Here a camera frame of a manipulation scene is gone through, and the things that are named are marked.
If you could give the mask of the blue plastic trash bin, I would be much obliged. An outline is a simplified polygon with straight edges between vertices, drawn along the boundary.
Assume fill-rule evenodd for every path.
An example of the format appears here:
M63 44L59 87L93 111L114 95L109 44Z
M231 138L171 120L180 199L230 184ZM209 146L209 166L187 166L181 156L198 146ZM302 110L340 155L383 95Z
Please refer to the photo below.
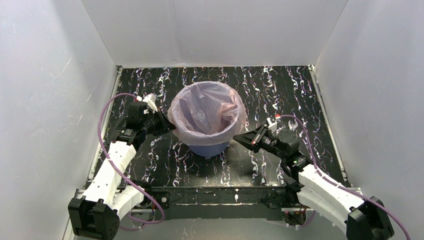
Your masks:
M229 146L229 141L215 145L189 145L188 148L196 155L206 159L220 155Z

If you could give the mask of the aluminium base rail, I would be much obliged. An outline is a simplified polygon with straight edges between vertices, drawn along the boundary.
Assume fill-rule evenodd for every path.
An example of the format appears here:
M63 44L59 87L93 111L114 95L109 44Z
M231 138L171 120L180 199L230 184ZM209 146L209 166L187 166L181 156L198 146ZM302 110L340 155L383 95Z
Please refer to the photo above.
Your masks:
M289 213L304 215L284 187L152 187L148 193L172 219L254 219L280 221Z

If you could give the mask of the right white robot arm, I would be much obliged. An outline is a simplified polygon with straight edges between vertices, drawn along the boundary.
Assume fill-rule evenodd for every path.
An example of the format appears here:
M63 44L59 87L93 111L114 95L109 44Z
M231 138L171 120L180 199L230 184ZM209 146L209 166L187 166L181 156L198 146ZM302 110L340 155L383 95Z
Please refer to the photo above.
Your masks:
M342 189L325 173L319 173L308 156L300 152L295 132L282 130L274 136L265 125L235 135L233 139L257 153L264 150L281 159L290 201L307 206L338 227L349 240L388 240L395 232L383 203L376 197L363 200L358 193Z

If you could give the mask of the silver open-end wrench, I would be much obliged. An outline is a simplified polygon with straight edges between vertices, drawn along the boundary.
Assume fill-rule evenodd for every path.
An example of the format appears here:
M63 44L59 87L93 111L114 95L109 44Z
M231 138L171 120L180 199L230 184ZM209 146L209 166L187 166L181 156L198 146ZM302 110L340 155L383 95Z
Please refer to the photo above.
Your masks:
M289 120L288 127L291 131L295 131L298 128L298 122L296 120Z

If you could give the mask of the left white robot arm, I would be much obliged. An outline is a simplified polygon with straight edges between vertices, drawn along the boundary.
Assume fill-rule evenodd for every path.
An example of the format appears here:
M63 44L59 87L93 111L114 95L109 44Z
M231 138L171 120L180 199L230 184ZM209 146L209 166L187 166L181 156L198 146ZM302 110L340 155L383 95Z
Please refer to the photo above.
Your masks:
M146 136L161 136L175 129L152 99L131 102L127 113L116 124L108 150L110 158L103 161L82 196L72 198L68 204L72 230L77 236L114 239L121 219L146 197L146 191L136 183L116 193L122 179L127 179L124 171Z

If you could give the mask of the pink plastic trash bag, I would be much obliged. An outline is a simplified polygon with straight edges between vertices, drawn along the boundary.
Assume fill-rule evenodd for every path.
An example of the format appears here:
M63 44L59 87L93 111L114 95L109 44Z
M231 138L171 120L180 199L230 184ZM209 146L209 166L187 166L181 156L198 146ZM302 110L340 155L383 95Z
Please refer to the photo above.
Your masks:
M219 81L185 86L167 112L173 134L188 146L213 146L244 131L247 110L239 93Z

